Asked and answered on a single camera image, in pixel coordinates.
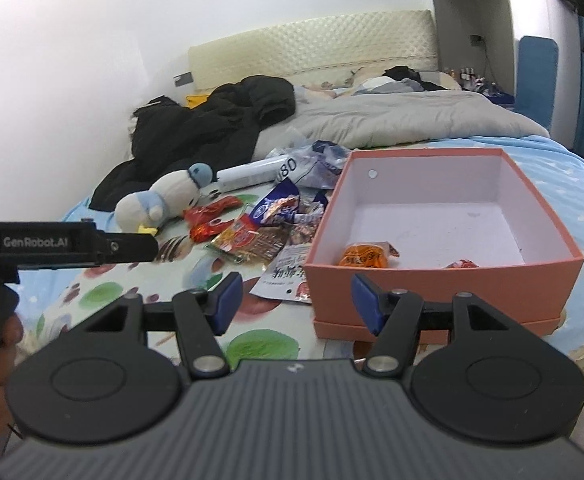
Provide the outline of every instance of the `red snack packet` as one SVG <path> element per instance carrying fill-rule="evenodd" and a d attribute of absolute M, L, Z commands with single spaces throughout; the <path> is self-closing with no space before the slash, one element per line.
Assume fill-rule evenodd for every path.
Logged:
<path fill-rule="evenodd" d="M 258 228 L 246 213 L 232 222 L 208 247 L 230 254 L 237 263 L 251 258 L 270 262 L 283 248 L 290 235 L 285 226 Z"/>
<path fill-rule="evenodd" d="M 220 218 L 215 218 L 210 220 L 205 224 L 195 225 L 190 229 L 190 238 L 195 244 L 200 244 L 201 242 L 207 242 L 211 238 L 215 237 L 217 234 L 222 233 L 226 228 L 230 227 L 234 223 L 234 220 L 228 222 L 221 222 Z"/>
<path fill-rule="evenodd" d="M 478 265 L 472 260 L 457 260 L 449 264 L 446 269 L 471 269 L 473 267 L 478 267 Z"/>
<path fill-rule="evenodd" d="M 237 197 L 226 196 L 208 205 L 186 209 L 183 211 L 183 218 L 185 218 L 191 227 L 194 227 L 210 222 L 228 209 L 236 209 L 242 205 L 243 202 Z"/>

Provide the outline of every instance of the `headboard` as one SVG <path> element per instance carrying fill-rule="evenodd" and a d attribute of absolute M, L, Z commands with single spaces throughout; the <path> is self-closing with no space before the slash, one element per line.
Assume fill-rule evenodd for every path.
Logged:
<path fill-rule="evenodd" d="M 259 28 L 193 46 L 188 57 L 199 91 L 255 74 L 337 87 L 363 66 L 438 70 L 429 10 L 364 12 Z"/>

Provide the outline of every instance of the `orange box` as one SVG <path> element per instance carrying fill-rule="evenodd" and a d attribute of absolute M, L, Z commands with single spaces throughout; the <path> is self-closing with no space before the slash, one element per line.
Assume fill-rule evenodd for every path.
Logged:
<path fill-rule="evenodd" d="M 339 267 L 345 247 L 390 242 L 388 269 Z M 445 269 L 459 259 L 479 267 Z M 356 272 L 427 301 L 475 293 L 537 335 L 551 333 L 584 257 L 536 187 L 500 148 L 353 152 L 308 254 L 316 335 L 372 341 L 350 296 Z M 425 332 L 421 342 L 443 343 Z"/>

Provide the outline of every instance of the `candy wrapper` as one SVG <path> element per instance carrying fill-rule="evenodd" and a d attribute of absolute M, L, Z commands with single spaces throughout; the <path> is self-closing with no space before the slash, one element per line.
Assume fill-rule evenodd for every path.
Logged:
<path fill-rule="evenodd" d="M 290 235 L 286 226 L 261 227 L 245 212 L 219 234 L 208 248 L 231 257 L 236 263 L 257 259 L 270 262 L 285 245 Z"/>
<path fill-rule="evenodd" d="M 185 218 L 187 223 L 190 224 L 190 227 L 195 227 L 210 222 L 225 211 L 237 209 L 242 205 L 243 202 L 237 197 L 226 196 L 205 206 L 186 209 L 183 211 L 183 218 Z"/>
<path fill-rule="evenodd" d="M 478 267 L 472 260 L 457 260 L 449 264 L 446 269 L 472 269 Z"/>
<path fill-rule="evenodd" d="M 221 222 L 220 218 L 215 218 L 214 220 L 210 220 L 205 224 L 195 225 L 192 229 L 190 229 L 190 238 L 195 244 L 207 242 L 208 240 L 214 238 L 217 234 L 221 234 L 233 223 L 234 220 Z"/>
<path fill-rule="evenodd" d="M 290 300 L 311 303 L 303 264 L 312 244 L 288 245 L 268 265 L 250 291 L 269 300 Z"/>
<path fill-rule="evenodd" d="M 290 231 L 288 245 L 309 244 L 314 240 L 316 229 L 325 212 L 327 199 L 322 192 L 317 193 L 310 203 L 301 201 L 301 213 L 294 215 L 294 225 Z"/>
<path fill-rule="evenodd" d="M 279 182 L 252 210 L 250 220 L 257 227 L 293 223 L 299 212 L 300 195 L 290 179 Z"/>
<path fill-rule="evenodd" d="M 390 257 L 398 258 L 399 253 L 388 242 L 352 244 L 345 249 L 337 265 L 387 269 Z"/>

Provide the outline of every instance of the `stuffed toy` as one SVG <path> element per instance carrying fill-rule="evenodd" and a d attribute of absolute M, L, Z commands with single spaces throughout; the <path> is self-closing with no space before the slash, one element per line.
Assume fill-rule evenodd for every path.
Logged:
<path fill-rule="evenodd" d="M 118 201 L 114 219 L 125 233 L 148 232 L 196 205 L 201 188 L 212 182 L 207 164 L 163 175 L 147 191 L 131 193 Z"/>

